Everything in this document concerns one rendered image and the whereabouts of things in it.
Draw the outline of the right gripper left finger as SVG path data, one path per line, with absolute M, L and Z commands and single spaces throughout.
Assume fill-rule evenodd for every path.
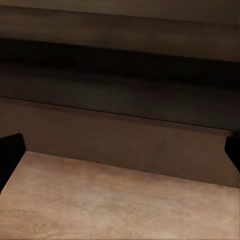
M 0 138 L 0 192 L 26 152 L 21 133 Z

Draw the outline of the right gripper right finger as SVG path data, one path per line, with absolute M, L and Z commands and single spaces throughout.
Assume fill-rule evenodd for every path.
M 240 138 L 227 137 L 224 150 L 240 172 Z

